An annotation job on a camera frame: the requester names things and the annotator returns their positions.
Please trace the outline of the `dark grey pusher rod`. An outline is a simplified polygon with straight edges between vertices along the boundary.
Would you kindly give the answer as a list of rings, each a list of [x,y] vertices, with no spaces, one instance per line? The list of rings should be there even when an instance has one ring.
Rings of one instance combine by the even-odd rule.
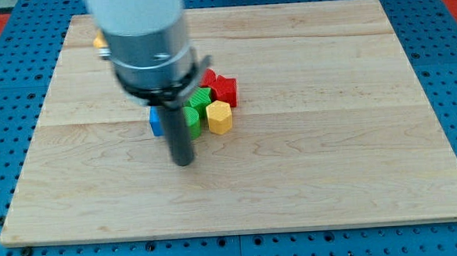
[[[171,159],[178,166],[189,165],[194,160],[194,151],[183,108],[171,109],[159,106],[157,113],[167,147],[171,152]]]

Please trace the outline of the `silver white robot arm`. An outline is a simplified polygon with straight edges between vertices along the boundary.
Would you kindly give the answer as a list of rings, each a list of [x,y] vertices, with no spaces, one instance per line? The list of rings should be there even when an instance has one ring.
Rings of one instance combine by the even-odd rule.
[[[110,51],[115,78],[134,103],[157,109],[171,159],[194,159],[183,104],[199,88],[211,57],[198,59],[183,0],[84,0]]]

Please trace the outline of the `yellow block behind arm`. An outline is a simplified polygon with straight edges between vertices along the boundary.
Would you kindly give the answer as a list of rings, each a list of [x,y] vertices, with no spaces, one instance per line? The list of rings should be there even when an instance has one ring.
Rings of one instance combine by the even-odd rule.
[[[107,49],[108,48],[107,41],[101,31],[96,32],[96,36],[95,36],[92,44],[96,49]]]

